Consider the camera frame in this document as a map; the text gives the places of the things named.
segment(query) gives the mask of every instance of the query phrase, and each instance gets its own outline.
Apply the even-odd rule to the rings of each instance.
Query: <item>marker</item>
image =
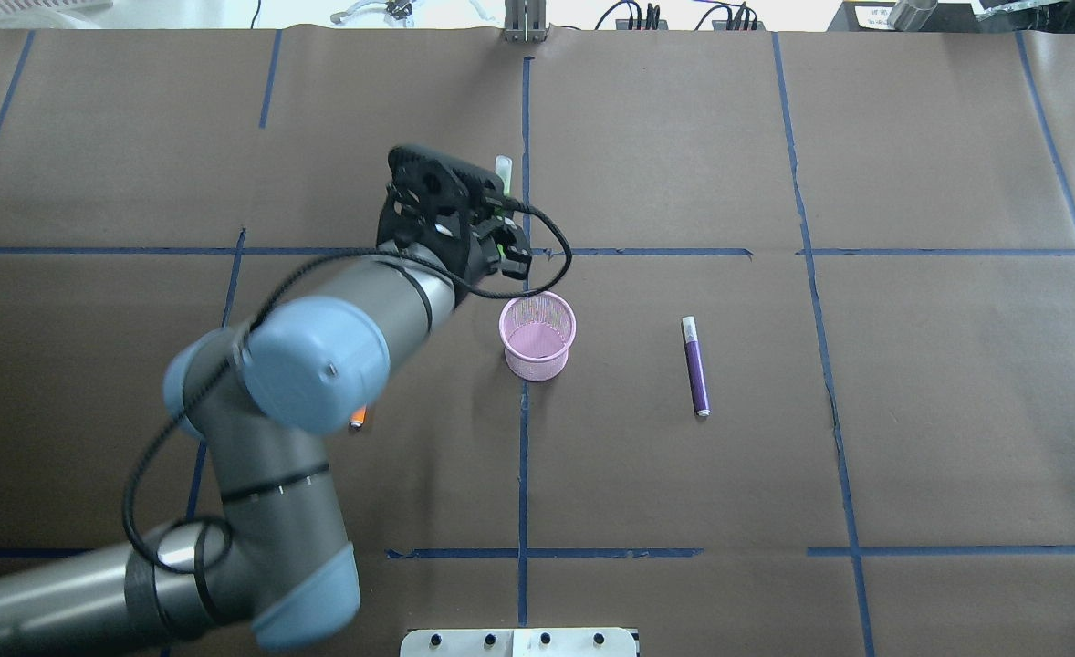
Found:
[[[367,422],[367,406],[359,406],[359,411],[350,414],[350,430],[358,431],[362,429],[363,422]]]
[[[691,405],[700,417],[712,415],[708,406],[708,386],[703,382],[703,360],[700,358],[700,335],[696,331],[696,317],[684,317],[684,354],[687,354],[687,375],[691,379]]]
[[[492,171],[501,178],[501,183],[504,183],[505,196],[510,195],[510,182],[513,180],[513,159],[508,155],[497,155],[497,161],[492,162]]]

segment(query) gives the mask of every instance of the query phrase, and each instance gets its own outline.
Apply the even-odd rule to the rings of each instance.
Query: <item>cable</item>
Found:
[[[492,16],[490,13],[485,11],[484,4],[481,3],[481,0],[468,0],[468,3],[472,4],[472,9],[475,9],[476,15],[481,18],[481,20],[492,20]]]
[[[643,29],[659,29],[659,12],[662,6],[647,3],[647,20],[643,23]]]
[[[328,262],[335,262],[350,257],[379,255],[400,258],[403,259],[403,261],[415,262],[415,265],[425,267],[426,269],[442,275],[443,278],[453,283],[454,286],[462,287],[463,290],[468,291],[468,294],[486,299],[518,299],[533,297],[550,290],[550,288],[558,285],[559,281],[564,277],[567,271],[570,271],[571,269],[571,261],[574,259],[574,253],[571,251],[570,242],[567,242],[565,235],[563,235],[562,230],[558,228],[558,225],[554,224],[554,220],[550,220],[549,216],[546,216],[546,213],[541,212],[541,210],[534,208],[534,205],[530,205],[529,203],[517,199],[507,198],[505,199],[504,208],[507,209],[507,211],[536,216],[538,219],[542,222],[542,225],[545,225],[546,229],[549,229],[549,232],[554,233],[555,240],[558,240],[558,245],[561,246],[562,252],[565,255],[565,259],[562,261],[562,268],[559,269],[558,273],[555,274],[553,278],[545,284],[542,284],[542,286],[521,292],[489,292],[487,290],[482,290],[482,288],[477,287],[474,283],[470,283],[462,277],[459,277],[459,275],[453,274],[449,270],[412,254],[401,253],[400,251],[374,248],[340,249],[336,253],[313,258],[309,262],[303,262],[299,269],[296,269],[287,275],[287,277],[280,283],[277,287],[275,287],[274,291],[270,294],[269,298],[267,298],[266,303],[262,304],[261,310],[258,311],[254,320],[250,322],[249,327],[245,330],[245,335],[242,337],[242,340],[249,340],[250,333],[257,331],[259,326],[261,326],[262,323],[267,320],[267,317],[270,316],[270,313],[274,312],[274,308],[277,308],[278,300],[281,300],[282,297],[290,290],[290,287],[295,286],[295,283],[303,278],[304,275],[307,275],[311,271],[316,270],[324,265],[328,265]],[[204,398],[207,398],[209,392],[213,391],[213,387],[216,387],[216,384],[220,383],[220,380],[226,376],[230,367],[232,367],[232,363],[230,363],[229,360],[226,360],[217,366],[214,373],[209,375],[209,379],[201,384],[200,388],[198,388],[197,394],[191,396],[191,398],[184,403],[182,411],[180,411],[180,413],[175,416],[169,418],[169,422],[163,425],[163,427],[157,432],[157,435],[153,438],[153,441],[150,441],[148,446],[144,449],[144,453],[141,454],[140,460],[137,461],[135,467],[132,469],[132,474],[128,477],[128,484],[125,484],[124,487],[124,500],[121,500],[120,504],[124,537],[128,538],[128,542],[132,545],[132,549],[135,551],[137,554],[140,554],[145,561],[157,567],[157,569],[169,571],[169,573],[175,573],[178,575],[195,575],[203,580],[205,570],[213,569],[213,567],[219,565],[220,561],[228,556],[229,545],[232,545],[232,528],[229,527],[229,523],[227,523],[225,518],[219,518],[219,516],[215,515],[199,515],[187,520],[175,520],[166,529],[163,535],[167,535],[172,531],[172,529],[184,527],[184,525],[202,525],[201,532],[198,534],[199,542],[201,542],[199,548],[201,563],[197,563],[199,557],[195,556],[195,567],[192,567],[192,570],[178,569],[178,567],[163,562],[158,554],[157,547],[149,545],[148,541],[142,537],[140,529],[135,527],[135,491],[140,489],[141,480],[144,479],[144,473],[147,472],[148,466],[153,462],[153,459],[157,456],[157,453],[160,452],[163,444],[169,441],[169,437],[171,437],[176,428],[178,428],[180,424],[182,424],[182,419],[190,415],[197,406],[200,406],[200,403],[204,401]],[[217,527],[220,530],[221,535],[225,537],[225,545],[220,548],[220,553],[217,553],[217,556],[213,558],[213,561],[204,563],[203,542],[209,527]]]
[[[713,0],[697,0],[697,1],[698,3],[712,3]],[[728,12],[728,20],[725,22],[726,30],[742,30],[742,29],[755,30],[756,26],[758,25],[758,13],[756,13],[754,9],[749,8],[747,3],[740,3],[740,4],[714,3],[712,9],[708,9],[707,12],[704,12],[703,16],[700,18],[700,22],[696,24],[696,29],[692,29],[691,31],[696,32],[701,27],[703,27],[703,22],[707,20],[708,16],[711,16],[712,13],[716,12],[718,9],[725,9],[725,11]],[[733,9],[736,9],[735,16],[733,16]]]
[[[725,11],[728,12],[728,22],[725,25],[731,25],[731,22],[733,22],[733,5],[720,3],[713,9],[708,9],[707,12],[704,12],[704,14],[700,16],[700,22],[696,24],[696,29],[692,29],[691,31],[699,32],[700,28],[703,27],[703,22],[707,20],[708,16],[711,16],[713,12],[716,12],[718,9],[725,9]]]
[[[636,3],[636,1],[634,0],[618,0],[617,3],[612,4],[612,8],[607,9],[607,12],[605,12],[599,18],[599,24],[594,25],[594,29],[600,29],[601,26],[603,26],[603,22],[607,19],[607,16],[610,16],[610,13],[614,12],[615,9],[621,8],[622,4],[628,5],[628,11],[630,11],[632,14],[637,13],[639,16],[637,25],[643,25],[643,8],[641,8],[641,5],[639,5],[639,3]],[[626,28],[636,29],[636,18],[634,18],[633,16],[628,18],[628,24],[626,24]]]
[[[330,14],[330,22],[334,25],[341,26],[343,22],[348,20],[348,18],[363,11],[363,9],[378,9],[378,11],[383,13],[387,12],[387,3],[385,3],[384,0],[359,0],[357,3],[352,4],[350,8],[346,8],[342,12]]]

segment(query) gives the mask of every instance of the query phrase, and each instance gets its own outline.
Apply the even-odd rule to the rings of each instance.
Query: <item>blue joint cap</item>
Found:
[[[191,345],[184,348],[173,361],[169,363],[169,370],[166,370],[166,381],[163,382],[163,398],[166,398],[166,408],[169,409],[169,414],[173,417],[178,416],[180,412],[184,411],[184,379],[188,375],[188,369],[192,365],[192,358],[196,357],[197,353],[203,348],[204,345],[209,344],[209,341],[213,340],[213,337],[217,333],[225,331],[224,328],[216,328],[213,331],[209,331],[204,335],[201,335],[201,340],[192,342]],[[200,438],[204,440],[201,432],[188,420],[188,417],[182,417],[180,419],[180,428],[184,429],[184,432],[188,435]]]
[[[378,326],[334,297],[278,306],[242,349],[242,380],[262,413],[316,435],[344,427],[384,391],[390,372]]]
[[[355,547],[339,551],[250,624],[263,649],[301,648],[345,628],[359,611]]]

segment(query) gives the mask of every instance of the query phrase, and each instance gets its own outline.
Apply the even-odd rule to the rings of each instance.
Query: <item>robotic arm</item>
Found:
[[[359,609],[354,546],[326,433],[388,377],[485,275],[529,275],[526,233],[496,174],[418,146],[392,171],[378,249],[285,304],[207,333],[166,374],[175,419],[209,445],[225,520],[174,524],[0,579],[0,654],[115,654],[198,639],[249,619],[267,649],[332,635]],[[570,248],[561,232],[570,267]],[[146,466],[145,458],[142,467]]]

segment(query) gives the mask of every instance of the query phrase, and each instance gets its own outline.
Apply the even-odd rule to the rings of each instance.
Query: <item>purple marker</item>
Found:
[[[708,406],[708,386],[703,382],[703,361],[700,358],[700,335],[696,332],[696,317],[684,317],[684,353],[687,354],[687,374],[691,379],[691,405],[700,417],[712,415]]]

